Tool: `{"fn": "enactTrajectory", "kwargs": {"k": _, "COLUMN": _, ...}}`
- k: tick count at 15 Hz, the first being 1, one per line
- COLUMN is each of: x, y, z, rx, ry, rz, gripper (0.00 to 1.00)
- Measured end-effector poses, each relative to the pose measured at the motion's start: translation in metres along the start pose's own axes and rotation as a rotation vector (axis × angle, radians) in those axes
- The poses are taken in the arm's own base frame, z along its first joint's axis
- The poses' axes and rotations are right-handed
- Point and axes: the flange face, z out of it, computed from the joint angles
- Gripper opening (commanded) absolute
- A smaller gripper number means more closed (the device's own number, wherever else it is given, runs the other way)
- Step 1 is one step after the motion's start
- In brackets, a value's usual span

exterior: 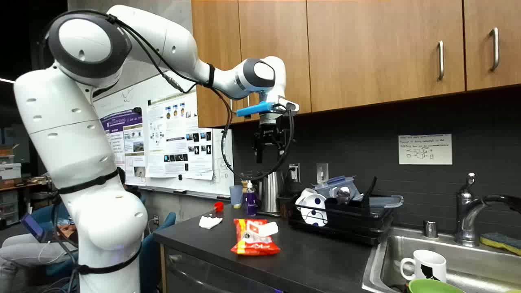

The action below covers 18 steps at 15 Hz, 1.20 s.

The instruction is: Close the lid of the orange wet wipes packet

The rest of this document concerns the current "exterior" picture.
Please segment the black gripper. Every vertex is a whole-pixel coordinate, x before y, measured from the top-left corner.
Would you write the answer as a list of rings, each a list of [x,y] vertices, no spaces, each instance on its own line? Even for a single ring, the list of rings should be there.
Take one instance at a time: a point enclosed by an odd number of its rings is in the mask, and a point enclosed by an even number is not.
[[[255,163],[262,163],[262,151],[263,151],[263,133],[262,132],[276,132],[276,153],[278,153],[278,158],[285,158],[289,135],[288,135],[288,130],[281,130],[280,114],[278,112],[260,114],[259,130],[260,132],[254,133]]]

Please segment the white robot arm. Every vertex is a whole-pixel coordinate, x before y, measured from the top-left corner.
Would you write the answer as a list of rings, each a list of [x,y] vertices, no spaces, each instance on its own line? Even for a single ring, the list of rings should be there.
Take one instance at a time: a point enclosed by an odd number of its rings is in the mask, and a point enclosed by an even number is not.
[[[52,63],[14,80],[21,120],[78,231],[79,293],[140,293],[140,252],[148,213],[127,192],[91,99],[114,86],[138,45],[151,62],[231,99],[263,97],[272,115],[285,97],[286,70],[275,55],[229,70],[203,62],[184,26],[114,5],[66,11],[47,31]]]

